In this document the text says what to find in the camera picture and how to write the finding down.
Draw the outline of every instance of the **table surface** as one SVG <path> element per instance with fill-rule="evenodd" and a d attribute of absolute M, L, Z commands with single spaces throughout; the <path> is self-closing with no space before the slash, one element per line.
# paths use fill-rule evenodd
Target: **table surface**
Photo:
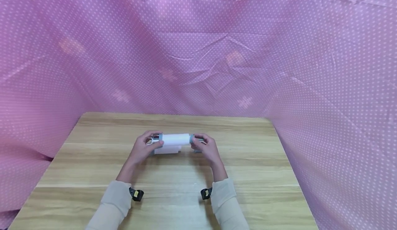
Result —
<path fill-rule="evenodd" d="M 10 230 L 84 229 L 137 136 L 212 136 L 251 229 L 317 229 L 272 124 L 263 118 L 85 113 L 21 209 Z M 219 229 L 200 191 L 212 184 L 202 154 L 149 157 L 136 189 L 145 192 L 119 229 Z"/>

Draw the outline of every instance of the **polka dot fabric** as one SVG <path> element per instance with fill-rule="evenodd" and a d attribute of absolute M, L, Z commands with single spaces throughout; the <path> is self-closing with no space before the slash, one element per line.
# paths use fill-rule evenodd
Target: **polka dot fabric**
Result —
<path fill-rule="evenodd" d="M 86 111 L 266 117 L 320 229 L 397 229 L 397 0 L 0 11 L 0 229 Z"/>

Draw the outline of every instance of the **long sleeve shirt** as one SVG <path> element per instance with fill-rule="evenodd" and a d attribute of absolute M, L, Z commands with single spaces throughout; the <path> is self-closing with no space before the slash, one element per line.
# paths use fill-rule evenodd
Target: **long sleeve shirt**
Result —
<path fill-rule="evenodd" d="M 86 230 L 117 230 L 131 208 L 130 187 L 131 184 L 112 181 Z M 222 230 L 249 229 L 230 178 L 212 183 L 211 205 Z"/>

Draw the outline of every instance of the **finger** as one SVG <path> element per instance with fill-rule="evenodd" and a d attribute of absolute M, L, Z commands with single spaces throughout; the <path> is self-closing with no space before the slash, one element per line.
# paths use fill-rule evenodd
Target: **finger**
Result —
<path fill-rule="evenodd" d="M 198 150 L 198 147 L 196 147 L 196 145 L 190 145 L 191 149 L 193 150 Z"/>
<path fill-rule="evenodd" d="M 147 150 L 151 153 L 154 149 L 161 147 L 164 144 L 164 141 L 154 142 L 153 144 L 147 145 Z"/>
<path fill-rule="evenodd" d="M 195 137 L 192 138 L 193 144 L 196 146 L 197 149 L 195 150 L 200 150 L 203 151 L 203 148 L 205 147 L 205 144 L 201 143 L 198 139 Z"/>
<path fill-rule="evenodd" d="M 162 134 L 162 133 L 163 133 L 162 131 L 150 130 L 150 131 L 146 131 L 145 133 L 143 133 L 141 136 L 138 137 L 138 139 L 145 141 L 146 138 L 149 138 L 150 136 L 152 136 L 154 134 Z"/>
<path fill-rule="evenodd" d="M 196 138 L 198 137 L 198 138 L 204 139 L 204 141 L 206 143 L 209 143 L 209 142 L 214 140 L 209 135 L 204 134 L 204 133 L 196 133 L 196 134 L 193 134 L 193 136 L 196 137 Z"/>

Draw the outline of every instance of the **person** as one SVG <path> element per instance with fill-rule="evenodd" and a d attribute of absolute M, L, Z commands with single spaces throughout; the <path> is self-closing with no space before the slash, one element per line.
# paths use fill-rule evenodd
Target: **person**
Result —
<path fill-rule="evenodd" d="M 146 139 L 160 131 L 146 131 L 136 139 L 136 142 L 115 181 L 106 189 L 99 208 L 88 223 L 86 230 L 116 230 L 126 217 L 131 207 L 131 178 L 137 165 L 144 161 L 149 154 L 164 143 L 163 141 L 146 145 Z M 241 212 L 236 199 L 233 181 L 228 178 L 224 164 L 219 155 L 215 140 L 207 134 L 194 134 L 202 138 L 206 144 L 193 138 L 192 149 L 199 150 L 209 161 L 214 176 L 212 183 L 211 205 L 212 211 L 222 230 L 249 229 L 247 221 Z"/>

